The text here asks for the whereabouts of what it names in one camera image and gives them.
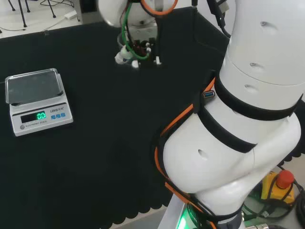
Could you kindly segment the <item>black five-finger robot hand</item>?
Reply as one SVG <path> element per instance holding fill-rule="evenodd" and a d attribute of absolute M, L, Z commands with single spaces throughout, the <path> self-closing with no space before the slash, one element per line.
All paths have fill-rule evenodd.
<path fill-rule="evenodd" d="M 117 36 L 119 52 L 115 62 L 133 69 L 161 66 L 161 36 L 163 25 L 150 22 L 145 25 L 125 25 L 124 34 Z"/>

